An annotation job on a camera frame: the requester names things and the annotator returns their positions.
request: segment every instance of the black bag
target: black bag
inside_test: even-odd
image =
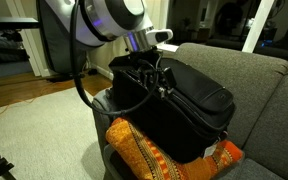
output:
[[[226,130],[235,110],[233,95],[180,61],[162,59],[161,67],[173,71],[177,85],[172,93],[163,99],[156,91],[128,116],[173,160],[187,163],[203,156]],[[114,72],[113,100],[123,109],[136,105],[148,93],[132,74]]]

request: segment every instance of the orange cord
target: orange cord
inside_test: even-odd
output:
[[[49,86],[61,85],[61,84],[65,84],[65,82],[56,82],[56,83],[50,84]],[[31,99],[31,100],[14,99],[14,101],[12,101],[10,104],[8,104],[8,105],[5,107],[5,109],[4,109],[2,112],[0,112],[0,115],[2,115],[3,113],[5,113],[5,112],[8,110],[8,108],[9,108],[12,104],[14,104],[14,103],[18,103],[18,102],[26,102],[26,103],[28,103],[28,104],[33,103],[37,98],[45,95],[45,91],[46,91],[47,89],[51,88],[51,87],[49,87],[49,86],[48,86],[48,87],[45,87],[44,89],[42,89],[40,95],[37,96],[37,97],[35,97],[35,98],[33,98],[33,99]]]

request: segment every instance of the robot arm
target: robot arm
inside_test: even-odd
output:
[[[74,0],[47,0],[66,30],[70,29]],[[81,0],[76,39],[100,46],[123,36],[131,52],[149,50],[173,37],[171,30],[154,30],[145,0]]]

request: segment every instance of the beige carpet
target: beige carpet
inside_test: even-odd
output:
[[[92,111],[74,88],[10,106],[0,116],[0,154],[19,180],[104,176]]]

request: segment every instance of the orange patterned fabric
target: orange patterned fabric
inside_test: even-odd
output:
[[[138,179],[210,179],[242,157],[242,152],[232,142],[222,141],[212,156],[186,164],[177,163],[123,118],[112,123],[106,139]]]

